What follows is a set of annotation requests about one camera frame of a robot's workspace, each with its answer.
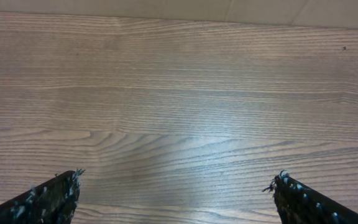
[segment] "black object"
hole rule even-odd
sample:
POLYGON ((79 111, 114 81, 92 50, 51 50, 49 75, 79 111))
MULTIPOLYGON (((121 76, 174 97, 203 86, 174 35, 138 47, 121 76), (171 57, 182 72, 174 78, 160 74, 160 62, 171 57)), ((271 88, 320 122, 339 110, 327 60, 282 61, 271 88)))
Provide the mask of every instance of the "black object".
POLYGON ((59 176, 0 205, 0 224, 70 224, 84 170, 59 176))
POLYGON ((358 224, 358 213, 292 179, 285 170, 264 191, 274 192, 283 224, 358 224))

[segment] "wooden table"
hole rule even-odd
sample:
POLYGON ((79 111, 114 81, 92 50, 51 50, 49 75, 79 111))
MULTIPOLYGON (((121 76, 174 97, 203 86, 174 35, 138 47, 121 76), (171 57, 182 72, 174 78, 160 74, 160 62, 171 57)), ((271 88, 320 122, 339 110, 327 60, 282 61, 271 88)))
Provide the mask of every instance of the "wooden table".
POLYGON ((0 13, 0 203, 77 167, 73 223, 280 223, 284 168, 358 212, 358 30, 0 13))

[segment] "beige panel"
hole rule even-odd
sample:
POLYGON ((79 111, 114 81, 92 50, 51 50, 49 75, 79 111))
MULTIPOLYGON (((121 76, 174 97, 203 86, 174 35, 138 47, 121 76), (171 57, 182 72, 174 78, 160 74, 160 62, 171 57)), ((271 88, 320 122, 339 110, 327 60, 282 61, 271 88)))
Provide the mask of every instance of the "beige panel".
POLYGON ((158 18, 163 0, 0 0, 0 11, 158 18))
POLYGON ((307 0, 233 0, 227 21, 290 24, 307 0))
POLYGON ((358 0, 310 0, 293 25, 358 28, 358 0))
POLYGON ((224 21, 230 2, 230 0, 165 0, 162 17, 224 21))

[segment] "black and white speckled object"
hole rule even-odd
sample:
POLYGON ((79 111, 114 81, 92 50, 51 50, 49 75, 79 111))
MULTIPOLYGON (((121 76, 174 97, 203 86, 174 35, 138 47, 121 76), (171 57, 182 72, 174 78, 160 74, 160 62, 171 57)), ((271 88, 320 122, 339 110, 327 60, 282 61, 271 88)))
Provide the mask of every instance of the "black and white speckled object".
POLYGON ((0 205, 0 224, 69 224, 80 196, 84 170, 59 176, 0 205))
POLYGON ((285 170, 266 190, 274 191, 283 224, 358 224, 358 213, 291 178, 285 170))

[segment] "wooden surface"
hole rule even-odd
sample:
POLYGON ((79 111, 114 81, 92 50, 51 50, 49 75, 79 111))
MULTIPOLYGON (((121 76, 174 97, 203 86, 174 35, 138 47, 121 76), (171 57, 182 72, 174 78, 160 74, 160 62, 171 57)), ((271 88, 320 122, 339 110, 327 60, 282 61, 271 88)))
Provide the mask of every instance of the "wooden surface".
POLYGON ((284 168, 358 212, 358 30, 0 13, 0 203, 77 167, 73 223, 280 223, 284 168))

